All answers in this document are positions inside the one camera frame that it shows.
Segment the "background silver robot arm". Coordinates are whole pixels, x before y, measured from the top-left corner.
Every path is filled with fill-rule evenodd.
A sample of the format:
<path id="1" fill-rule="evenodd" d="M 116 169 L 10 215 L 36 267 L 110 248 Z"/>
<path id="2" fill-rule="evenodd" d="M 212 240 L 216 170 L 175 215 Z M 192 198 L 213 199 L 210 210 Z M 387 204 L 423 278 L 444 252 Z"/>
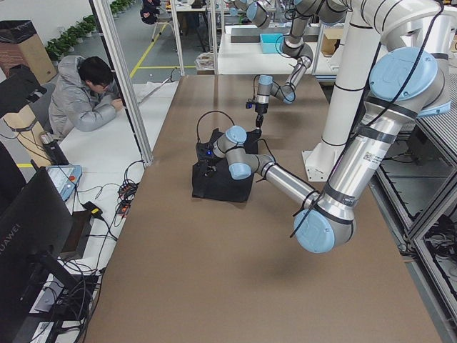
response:
<path id="1" fill-rule="evenodd" d="M 265 1 L 234 0 L 225 1 L 225 3 L 231 14 L 235 14 L 238 10 L 245 12 L 247 19 L 260 29 L 268 28 L 271 22 Z"/>

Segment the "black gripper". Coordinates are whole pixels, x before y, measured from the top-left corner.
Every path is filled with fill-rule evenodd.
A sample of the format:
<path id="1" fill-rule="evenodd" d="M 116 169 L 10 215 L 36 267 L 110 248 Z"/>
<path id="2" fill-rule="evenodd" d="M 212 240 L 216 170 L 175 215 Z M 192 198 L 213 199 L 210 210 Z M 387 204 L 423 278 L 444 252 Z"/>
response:
<path id="1" fill-rule="evenodd" d="M 205 178 L 211 178 L 217 172 L 218 158 L 205 158 L 199 162 L 200 175 Z"/>
<path id="2" fill-rule="evenodd" d="M 264 115 L 268 111 L 268 104 L 256 103 L 255 104 L 255 112 L 257 113 L 256 116 L 256 130 L 262 131 L 263 128 L 263 118 Z"/>

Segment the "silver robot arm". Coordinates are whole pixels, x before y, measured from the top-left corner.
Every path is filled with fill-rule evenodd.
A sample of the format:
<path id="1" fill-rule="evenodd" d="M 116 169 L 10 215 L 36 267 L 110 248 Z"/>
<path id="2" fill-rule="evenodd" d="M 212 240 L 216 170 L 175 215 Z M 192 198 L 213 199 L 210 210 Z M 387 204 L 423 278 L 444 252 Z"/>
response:
<path id="1" fill-rule="evenodd" d="M 366 113 L 342 152 L 326 160 L 320 192 L 272 156 L 246 153 L 247 133 L 240 126 L 223 133 L 206 155 L 226 160 L 232 179 L 257 173 L 300 203 L 292 236 L 304 249 L 326 253 L 354 235 L 354 208 L 402 127 L 418 116 L 450 111 L 447 81 L 447 53 L 401 47 L 380 58 L 369 75 Z"/>
<path id="2" fill-rule="evenodd" d="M 257 93 L 251 103 L 246 105 L 255 106 L 257 131 L 261 130 L 270 96 L 286 104 L 291 104 L 296 99 L 296 88 L 313 62 L 312 49 L 304 41 L 305 30 L 311 17 L 316 15 L 323 23 L 332 25 L 342 20 L 346 11 L 344 5 L 335 1 L 295 1 L 286 12 L 286 18 L 291 21 L 290 32 L 284 35 L 282 40 L 275 41 L 275 49 L 283 57 L 293 59 L 296 64 L 283 85 L 277 84 L 269 75 L 258 77 Z"/>

